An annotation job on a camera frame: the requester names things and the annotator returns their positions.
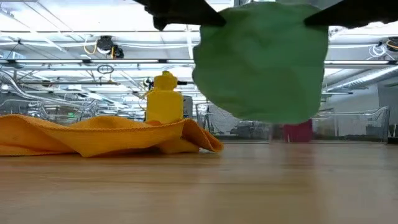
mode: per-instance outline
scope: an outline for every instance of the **yellow towel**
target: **yellow towel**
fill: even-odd
[[[142,123],[117,116],[98,116],[62,126],[23,115],[0,116],[0,156],[79,153],[83,157],[142,152],[219,152],[222,143],[196,122]]]

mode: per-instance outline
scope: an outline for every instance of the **ceiling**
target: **ceiling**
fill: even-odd
[[[322,8],[339,0],[281,0],[281,2],[305,2]],[[209,0],[210,5],[220,11],[231,7],[238,0]],[[39,0],[20,2],[0,2],[0,52],[3,58],[9,51],[17,52],[15,57],[34,59],[101,59],[107,58],[93,50],[95,40],[101,35],[113,36],[115,44],[122,46],[125,58],[192,59],[192,47],[199,43],[198,26],[172,24],[163,32],[152,25],[152,17],[143,6],[132,0]],[[377,60],[370,48],[391,35],[397,35],[398,23],[387,25],[373,24],[360,29],[331,27],[330,48],[327,60]],[[21,82],[42,80],[91,82],[112,79],[121,85],[80,85],[79,90],[146,91],[144,80],[159,75],[163,69],[170,71],[181,81],[191,81],[192,64],[170,67],[170,65],[142,64],[140,70],[118,70],[111,75],[98,73],[95,69],[71,69],[67,71],[17,71]],[[339,72],[340,69],[326,69],[325,75]],[[47,90],[42,86],[25,85],[35,90]],[[70,86],[55,85],[62,89]],[[179,86],[178,90],[194,97],[196,103],[204,102],[205,97],[192,84]],[[115,101],[128,101],[137,107],[137,97],[128,94],[107,93],[104,97]]]

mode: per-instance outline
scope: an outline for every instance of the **green towel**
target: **green towel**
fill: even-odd
[[[224,27],[200,28],[193,79],[237,118],[296,124],[317,113],[327,27],[305,27],[319,9],[254,2],[221,11]]]

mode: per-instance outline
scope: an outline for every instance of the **wooden table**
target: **wooden table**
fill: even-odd
[[[220,154],[0,157],[1,224],[393,224],[398,147],[227,144]]]

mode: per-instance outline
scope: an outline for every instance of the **yellow plastic bottle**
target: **yellow plastic bottle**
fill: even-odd
[[[174,91],[177,78],[164,71],[155,77],[154,89],[147,95],[146,121],[169,124],[180,121],[183,115],[183,96]]]

